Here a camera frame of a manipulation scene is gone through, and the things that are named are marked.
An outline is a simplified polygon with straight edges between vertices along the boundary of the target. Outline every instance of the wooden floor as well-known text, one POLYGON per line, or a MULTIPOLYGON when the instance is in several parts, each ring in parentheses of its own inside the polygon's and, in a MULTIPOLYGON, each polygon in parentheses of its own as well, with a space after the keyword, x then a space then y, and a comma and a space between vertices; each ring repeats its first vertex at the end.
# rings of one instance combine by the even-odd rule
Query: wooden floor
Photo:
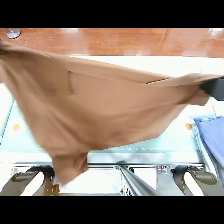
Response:
POLYGON ((21 28, 0 38, 33 49, 80 55, 203 56, 224 58, 223 28, 21 28))

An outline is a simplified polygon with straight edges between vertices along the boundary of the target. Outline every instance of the blue fabric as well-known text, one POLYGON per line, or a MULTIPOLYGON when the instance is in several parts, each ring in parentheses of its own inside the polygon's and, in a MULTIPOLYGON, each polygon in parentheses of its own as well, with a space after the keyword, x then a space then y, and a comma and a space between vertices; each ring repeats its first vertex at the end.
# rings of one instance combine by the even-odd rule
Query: blue fabric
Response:
POLYGON ((203 145, 224 185, 224 117, 194 118, 203 145))

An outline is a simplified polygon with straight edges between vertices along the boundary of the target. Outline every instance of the blurry brown garment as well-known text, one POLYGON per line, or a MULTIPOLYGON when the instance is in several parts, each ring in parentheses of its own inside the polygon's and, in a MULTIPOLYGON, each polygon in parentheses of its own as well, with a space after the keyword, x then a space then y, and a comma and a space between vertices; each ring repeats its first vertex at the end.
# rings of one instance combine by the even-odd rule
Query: blurry brown garment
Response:
POLYGON ((198 84, 214 77, 172 78, 0 41, 0 81, 62 184, 87 170, 90 150, 156 138, 187 104, 204 105, 198 84))

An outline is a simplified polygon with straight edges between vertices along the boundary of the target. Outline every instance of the brown fabric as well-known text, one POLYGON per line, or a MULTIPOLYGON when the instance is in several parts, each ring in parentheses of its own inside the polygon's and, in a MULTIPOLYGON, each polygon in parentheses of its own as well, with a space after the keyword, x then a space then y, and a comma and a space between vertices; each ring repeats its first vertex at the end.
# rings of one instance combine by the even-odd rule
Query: brown fabric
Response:
POLYGON ((87 169, 87 153, 159 136, 187 104, 204 105, 202 80, 47 54, 0 41, 0 80, 65 184, 87 169))

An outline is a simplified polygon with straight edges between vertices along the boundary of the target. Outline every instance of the brown cloth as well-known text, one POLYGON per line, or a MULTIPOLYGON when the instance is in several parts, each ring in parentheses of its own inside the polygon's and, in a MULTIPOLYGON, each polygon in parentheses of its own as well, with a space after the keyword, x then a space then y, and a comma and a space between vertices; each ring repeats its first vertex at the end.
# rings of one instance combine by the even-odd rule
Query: brown cloth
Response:
POLYGON ((90 150, 156 138, 187 104, 204 105, 198 84, 214 77, 172 78, 0 41, 0 81, 62 184, 87 170, 90 150))

